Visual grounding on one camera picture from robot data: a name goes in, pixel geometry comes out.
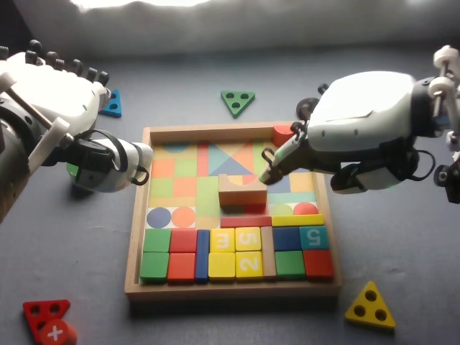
red triangle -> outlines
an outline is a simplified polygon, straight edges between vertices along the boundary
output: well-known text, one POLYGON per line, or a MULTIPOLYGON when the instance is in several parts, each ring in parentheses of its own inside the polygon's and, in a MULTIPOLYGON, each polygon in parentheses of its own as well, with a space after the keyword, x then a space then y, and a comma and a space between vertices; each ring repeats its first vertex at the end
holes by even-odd
POLYGON ((43 326, 48 321, 62 318, 69 307, 68 300, 41 300, 22 304, 24 315, 37 344, 41 344, 40 330, 43 326))
POLYGON ((254 160, 252 159, 252 142, 244 144, 243 148, 233 154, 231 158, 236 160, 243 167, 254 173, 254 160))

gray table surface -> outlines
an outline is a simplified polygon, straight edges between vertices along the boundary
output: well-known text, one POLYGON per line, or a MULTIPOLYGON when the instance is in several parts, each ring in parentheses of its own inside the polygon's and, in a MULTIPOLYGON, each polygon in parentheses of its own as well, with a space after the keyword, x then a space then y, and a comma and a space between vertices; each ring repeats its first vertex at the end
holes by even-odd
MULTIPOLYGON (((139 141, 143 127, 232 123, 223 90, 257 94, 238 123, 294 120, 297 102, 315 96, 322 82, 366 70, 435 75, 433 51, 368 47, 98 61, 93 66, 110 72, 123 108, 121 119, 100 116, 98 127, 139 141)), ((416 146, 450 164, 442 138, 416 146)), ((423 159, 420 169, 427 168, 423 159)), ((65 320, 87 345, 459 343, 460 208, 431 178, 361 195, 328 192, 344 286, 337 304, 325 308, 266 300, 203 303, 201 312, 182 304, 132 310, 123 286, 134 194, 132 186, 75 198, 64 165, 35 173, 0 226, 0 344, 31 344, 22 303, 58 298, 71 301, 65 320), (394 336, 344 323, 369 280, 397 322, 394 336)))

puzzle board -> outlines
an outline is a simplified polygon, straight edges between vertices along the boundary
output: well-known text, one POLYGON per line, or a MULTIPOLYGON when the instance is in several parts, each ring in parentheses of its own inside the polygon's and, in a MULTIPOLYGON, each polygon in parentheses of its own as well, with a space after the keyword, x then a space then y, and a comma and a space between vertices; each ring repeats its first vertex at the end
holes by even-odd
POLYGON ((335 295, 341 285, 326 186, 320 174, 296 171, 268 186, 266 206, 221 208, 218 175, 247 184, 265 169, 261 152, 274 124, 146 128, 154 149, 150 182, 137 188, 125 293, 136 300, 230 298, 262 295, 335 295), (145 229, 215 229, 221 217, 322 213, 329 238, 332 281, 209 282, 205 285, 147 285, 139 279, 145 229))

robotic hand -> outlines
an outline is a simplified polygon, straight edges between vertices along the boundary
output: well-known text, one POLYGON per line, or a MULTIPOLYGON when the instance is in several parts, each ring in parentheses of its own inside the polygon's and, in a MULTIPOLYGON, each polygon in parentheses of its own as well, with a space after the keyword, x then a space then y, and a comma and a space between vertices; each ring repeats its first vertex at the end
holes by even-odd
POLYGON ((94 129, 111 96, 109 75, 74 60, 71 71, 55 52, 45 59, 32 40, 29 50, 9 57, 0 47, 0 221, 41 166, 67 162, 73 182, 115 192, 148 181, 152 149, 94 129), (91 139, 98 132, 105 139, 91 139))
MULTIPOLYGON (((443 47, 434 55, 434 65, 441 70, 437 78, 416 81, 402 73, 366 72, 331 86, 321 84, 321 100, 298 104, 302 121, 291 126, 295 135, 276 152, 262 153, 268 167, 259 179, 270 185, 303 167, 332 174, 333 191, 343 194, 424 180, 436 162, 430 152, 414 148, 416 137, 439 137, 450 128, 448 148, 460 151, 459 51, 443 47), (414 175, 420 153, 433 160, 423 177, 414 175)), ((452 165, 438 167, 434 178, 450 202, 460 203, 460 152, 452 165)))

white plus symbol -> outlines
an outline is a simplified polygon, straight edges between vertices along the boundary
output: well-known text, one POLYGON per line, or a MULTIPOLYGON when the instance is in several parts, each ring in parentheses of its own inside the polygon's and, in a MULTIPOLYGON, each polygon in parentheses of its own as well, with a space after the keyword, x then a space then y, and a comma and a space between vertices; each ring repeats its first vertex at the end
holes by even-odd
POLYGON ((56 326, 53 326, 52 327, 52 332, 48 333, 48 336, 52 336, 52 340, 58 341, 58 335, 61 334, 62 332, 63 332, 62 329, 60 329, 58 331, 58 328, 56 326))

